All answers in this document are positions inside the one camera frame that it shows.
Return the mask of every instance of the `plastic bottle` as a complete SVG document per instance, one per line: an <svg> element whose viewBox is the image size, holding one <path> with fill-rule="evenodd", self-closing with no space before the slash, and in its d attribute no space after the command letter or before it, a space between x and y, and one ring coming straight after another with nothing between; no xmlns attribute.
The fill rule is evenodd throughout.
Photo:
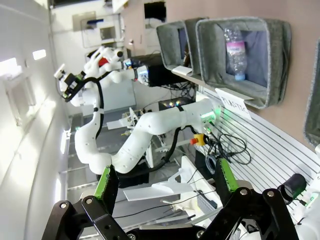
<svg viewBox="0 0 320 240"><path fill-rule="evenodd" d="M224 37L226 41L226 51L229 62L236 81L246 79L245 71L247 68L247 57L245 42L238 27L225 28Z"/></svg>

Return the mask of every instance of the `pink label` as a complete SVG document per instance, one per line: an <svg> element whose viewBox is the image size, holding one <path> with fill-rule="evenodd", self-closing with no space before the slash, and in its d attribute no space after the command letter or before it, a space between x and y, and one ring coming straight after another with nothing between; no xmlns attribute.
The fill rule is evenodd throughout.
<svg viewBox="0 0 320 240"><path fill-rule="evenodd" d="M226 51L230 55L239 54L246 51L245 42L237 41L237 42L227 42Z"/></svg>

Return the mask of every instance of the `striped surface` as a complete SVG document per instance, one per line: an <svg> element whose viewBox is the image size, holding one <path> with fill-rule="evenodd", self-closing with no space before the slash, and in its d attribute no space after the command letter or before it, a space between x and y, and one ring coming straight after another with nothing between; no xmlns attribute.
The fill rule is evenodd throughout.
<svg viewBox="0 0 320 240"><path fill-rule="evenodd" d="M216 93L203 87L199 88L199 92L221 103ZM268 188L277 188L294 173L302 174L309 185L320 171L320 160L314 152L271 123L252 112L251 121L225 108L222 109L216 135L230 134L247 142L252 162L249 165L241 165L234 161L248 162L249 156L244 152L234 156L233 161L231 159L230 167L237 179L249 181L258 193ZM237 147L233 148L234 145L232 146L225 137L222 140L224 140L222 145L228 148L229 152L237 151ZM208 146L199 150L207 153ZM298 203L298 201L291 203L288 206L289 211L291 212Z"/></svg>

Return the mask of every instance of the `blue bottle cap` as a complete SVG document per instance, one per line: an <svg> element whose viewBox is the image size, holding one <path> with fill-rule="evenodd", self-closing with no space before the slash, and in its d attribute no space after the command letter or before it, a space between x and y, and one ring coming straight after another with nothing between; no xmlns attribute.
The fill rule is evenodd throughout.
<svg viewBox="0 0 320 240"><path fill-rule="evenodd" d="M235 77L236 81L243 81L246 79L246 75L244 75L244 74L243 75L235 75L234 77Z"/></svg>

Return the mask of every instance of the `paper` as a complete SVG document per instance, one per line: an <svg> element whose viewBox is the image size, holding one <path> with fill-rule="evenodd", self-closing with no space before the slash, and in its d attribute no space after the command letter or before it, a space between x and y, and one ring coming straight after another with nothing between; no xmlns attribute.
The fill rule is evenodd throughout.
<svg viewBox="0 0 320 240"><path fill-rule="evenodd" d="M224 107L229 111L239 114L242 117L252 120L250 113L245 105L245 100L252 100L252 97L243 95L228 88L216 88Z"/></svg>
<svg viewBox="0 0 320 240"><path fill-rule="evenodd" d="M192 72L192 68L186 66L177 66L176 68L172 69L172 72L187 76L188 73Z"/></svg>

